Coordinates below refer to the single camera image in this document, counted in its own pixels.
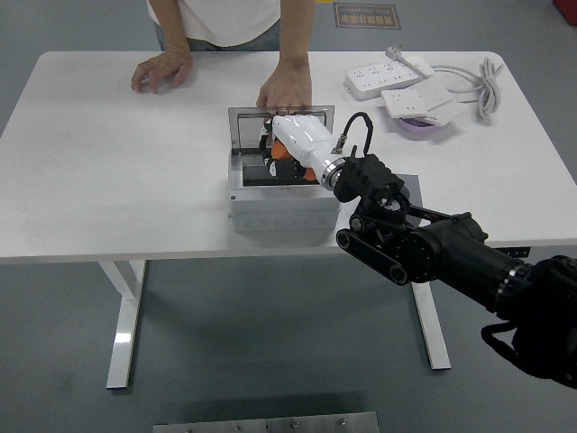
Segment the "person's left hand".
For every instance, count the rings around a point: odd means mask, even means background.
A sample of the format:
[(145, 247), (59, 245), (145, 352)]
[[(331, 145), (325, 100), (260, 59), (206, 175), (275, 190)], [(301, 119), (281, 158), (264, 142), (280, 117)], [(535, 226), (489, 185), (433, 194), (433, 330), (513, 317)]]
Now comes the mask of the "person's left hand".
[(309, 108), (312, 106), (312, 90), (308, 58), (279, 60), (277, 67), (261, 86), (256, 106), (270, 112), (281, 108)]

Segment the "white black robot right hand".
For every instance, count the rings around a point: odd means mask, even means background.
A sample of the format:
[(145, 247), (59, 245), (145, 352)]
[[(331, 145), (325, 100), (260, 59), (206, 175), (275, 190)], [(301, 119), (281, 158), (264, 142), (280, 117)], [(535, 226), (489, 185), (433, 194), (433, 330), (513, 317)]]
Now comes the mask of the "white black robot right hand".
[(271, 119), (275, 138), (265, 160), (269, 174), (279, 180), (312, 180), (332, 190), (345, 158), (331, 133), (313, 115), (276, 115)]

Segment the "person's right hand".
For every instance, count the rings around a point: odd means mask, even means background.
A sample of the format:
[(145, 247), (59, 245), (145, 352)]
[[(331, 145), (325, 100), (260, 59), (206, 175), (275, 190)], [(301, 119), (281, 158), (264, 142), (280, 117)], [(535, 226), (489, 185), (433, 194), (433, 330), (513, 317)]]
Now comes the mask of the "person's right hand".
[(156, 94), (162, 78), (171, 78), (172, 87), (177, 88), (188, 78), (192, 69), (193, 60), (189, 51), (163, 51), (137, 65), (131, 78), (131, 90), (141, 93), (143, 83), (147, 82), (151, 92)]

